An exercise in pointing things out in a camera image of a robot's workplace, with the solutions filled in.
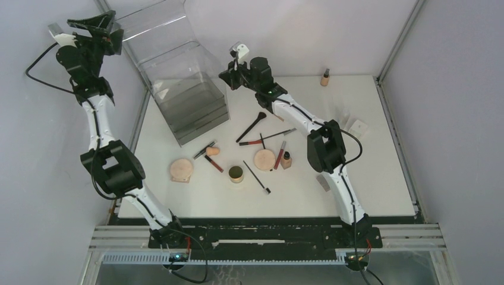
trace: clear acrylic organizer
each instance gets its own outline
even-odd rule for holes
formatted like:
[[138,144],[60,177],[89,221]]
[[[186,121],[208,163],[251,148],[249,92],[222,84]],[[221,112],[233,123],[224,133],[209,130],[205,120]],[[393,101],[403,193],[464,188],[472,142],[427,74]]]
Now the clear acrylic organizer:
[[184,145],[229,119],[225,67],[194,36],[179,0],[165,0],[117,20],[124,46],[166,123]]

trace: metal frame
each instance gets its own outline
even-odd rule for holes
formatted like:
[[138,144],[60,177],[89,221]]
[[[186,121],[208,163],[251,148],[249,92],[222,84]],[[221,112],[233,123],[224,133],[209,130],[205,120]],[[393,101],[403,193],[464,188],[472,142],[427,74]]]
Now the metal frame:
[[[410,170],[404,153],[401,148],[400,136],[394,126],[393,116],[390,112],[386,96],[382,90],[383,80],[395,59],[396,54],[400,50],[402,43],[407,37],[408,32],[411,30],[412,25],[426,0],[418,0],[409,19],[405,23],[393,49],[391,50],[386,63],[384,64],[380,75],[376,78],[376,88],[384,113],[386,115],[394,145],[396,147],[401,167],[405,174],[408,190],[410,192],[412,203],[415,207],[417,215],[414,217],[381,217],[374,218],[373,224],[380,229],[383,248],[374,248],[373,251],[377,252],[403,252],[403,251],[423,251],[429,252],[431,261],[434,265],[434,270],[440,285],[456,284],[456,274],[453,265],[450,261],[445,241],[442,233],[437,224],[424,224],[423,212],[421,210],[421,203],[419,203],[418,195],[415,191],[414,181],[410,175]],[[110,7],[106,0],[95,0],[97,6],[102,12],[109,10]],[[125,51],[134,63],[131,49],[125,45]],[[142,73],[138,72],[144,84],[148,85]],[[146,111],[147,103],[149,101],[149,92],[146,89],[141,108],[137,115],[137,124],[134,128],[129,147],[135,149],[138,136],[140,134],[143,117]],[[114,207],[120,205],[120,201],[114,204]],[[111,211],[111,216],[108,221],[116,224],[146,224],[142,219],[118,219],[115,211]],[[205,228],[208,225],[226,228],[229,226],[236,226],[242,224],[261,224],[261,225],[290,225],[290,224],[305,224],[305,225],[318,225],[329,226],[330,228],[337,228],[341,226],[341,221],[338,218],[300,218],[300,219],[182,219],[182,224],[192,224],[192,226],[185,226],[186,231],[195,231]],[[171,249],[168,252],[166,249],[150,249],[149,244],[149,227],[142,225],[122,225],[122,226],[97,226],[95,228],[88,254],[86,256],[85,264],[81,273],[79,284],[96,284],[99,268],[102,264],[166,264],[168,258],[173,252],[183,252],[185,249]],[[224,264],[239,264],[239,265],[344,265],[344,257],[347,253],[351,254],[353,249],[336,249],[330,258],[314,259],[307,258],[306,260],[296,261],[273,261],[273,260],[227,260],[227,259],[214,259],[209,260],[212,265]],[[199,265],[203,264],[203,260],[197,259],[199,255],[193,256],[187,264]]]

